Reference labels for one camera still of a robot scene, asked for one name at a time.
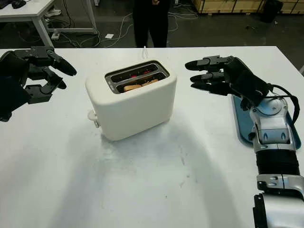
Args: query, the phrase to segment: person's leg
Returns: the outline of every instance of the person's leg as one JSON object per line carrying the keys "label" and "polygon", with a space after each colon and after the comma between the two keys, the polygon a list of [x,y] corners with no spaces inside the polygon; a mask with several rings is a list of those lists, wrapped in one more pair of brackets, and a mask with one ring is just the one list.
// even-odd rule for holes
{"label": "person's leg", "polygon": [[135,0],[133,9],[133,24],[137,48],[143,48],[148,43],[148,6],[146,0]]}
{"label": "person's leg", "polygon": [[167,46],[169,6],[169,0],[160,0],[157,6],[152,6],[149,30],[156,48]]}

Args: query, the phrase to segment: concrete floor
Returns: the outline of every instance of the concrete floor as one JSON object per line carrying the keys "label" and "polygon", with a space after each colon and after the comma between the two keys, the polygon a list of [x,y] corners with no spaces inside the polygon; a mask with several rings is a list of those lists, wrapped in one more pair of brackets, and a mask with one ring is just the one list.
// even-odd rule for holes
{"label": "concrete floor", "polygon": [[[68,20],[61,0],[55,1],[56,6],[63,11],[63,15],[54,18]],[[183,4],[191,4],[190,0],[182,1]],[[90,26],[88,16],[81,0],[67,0],[68,10],[76,27]],[[105,40],[107,33],[119,35],[122,18],[132,12],[131,0],[101,0],[99,7],[93,6],[97,27],[101,33],[101,39]],[[191,14],[193,7],[173,8],[171,12]],[[184,16],[194,19],[178,18],[178,29],[169,32],[168,47],[210,47],[210,46],[278,46],[288,57],[293,65],[300,69],[304,64],[302,54],[304,52],[304,16],[303,15],[278,15],[277,23],[263,23],[258,15],[195,15]],[[124,34],[132,24],[132,16],[126,18],[122,28]],[[170,30],[176,28],[175,18],[169,17]],[[90,35],[67,34],[72,40],[81,42]],[[7,23],[0,30],[0,48],[29,48],[32,45],[43,45],[32,24]],[[61,42],[67,39],[61,36]],[[85,47],[96,43],[96,39],[84,43]],[[113,44],[114,41],[104,41],[98,47],[103,48]],[[69,42],[54,42],[57,48],[73,47]],[[133,48],[135,41],[133,27],[124,38],[113,45],[114,48]]]}

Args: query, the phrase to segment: table surface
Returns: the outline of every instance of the table surface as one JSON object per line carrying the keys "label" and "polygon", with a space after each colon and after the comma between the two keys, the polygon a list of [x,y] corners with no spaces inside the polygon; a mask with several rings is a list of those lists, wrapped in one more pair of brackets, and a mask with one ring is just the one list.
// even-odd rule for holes
{"label": "table surface", "polygon": [[19,9],[14,9],[11,4],[9,4],[5,8],[0,9],[0,19],[37,17],[53,2],[54,0],[31,0]]}
{"label": "table surface", "polygon": [[[188,61],[234,55],[304,107],[304,78],[276,47],[148,49],[178,75],[171,119],[111,142],[87,119],[85,79],[145,61],[141,49],[57,49],[78,74],[48,103],[0,123],[0,227],[253,228],[256,158],[231,97],[190,88]],[[304,138],[304,118],[296,127]],[[303,149],[297,152],[304,170]]]}

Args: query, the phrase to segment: toaster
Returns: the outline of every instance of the toaster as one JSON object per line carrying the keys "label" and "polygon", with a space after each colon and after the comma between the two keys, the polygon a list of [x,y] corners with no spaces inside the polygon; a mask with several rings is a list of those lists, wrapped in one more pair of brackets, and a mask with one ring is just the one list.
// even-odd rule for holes
{"label": "toaster", "polygon": [[169,120],[177,77],[152,60],[87,78],[94,110],[88,118],[112,141],[137,134]]}

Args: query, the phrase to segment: table leg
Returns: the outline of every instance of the table leg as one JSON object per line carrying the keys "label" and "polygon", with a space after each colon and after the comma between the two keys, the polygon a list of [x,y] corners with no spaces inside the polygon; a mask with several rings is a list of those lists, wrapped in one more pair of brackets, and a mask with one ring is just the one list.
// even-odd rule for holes
{"label": "table leg", "polygon": [[89,15],[91,24],[92,24],[93,28],[95,30],[97,30],[96,22],[95,22],[95,18],[94,18],[94,13],[93,13],[93,9],[92,9],[91,0],[86,0],[86,5],[87,5],[87,11],[88,11],[88,15]]}
{"label": "table leg", "polygon": [[300,73],[304,75],[304,66],[300,69]]}
{"label": "table leg", "polygon": [[41,18],[41,21],[42,21],[44,27],[45,27],[46,30],[47,30],[47,29],[48,29],[48,24],[47,24],[46,20],[42,17],[42,18]]}
{"label": "table leg", "polygon": [[51,39],[48,36],[48,32],[46,28],[44,27],[44,24],[40,18],[32,18],[33,23],[37,29],[37,32],[39,33],[43,43],[45,46],[51,46],[54,47]]}

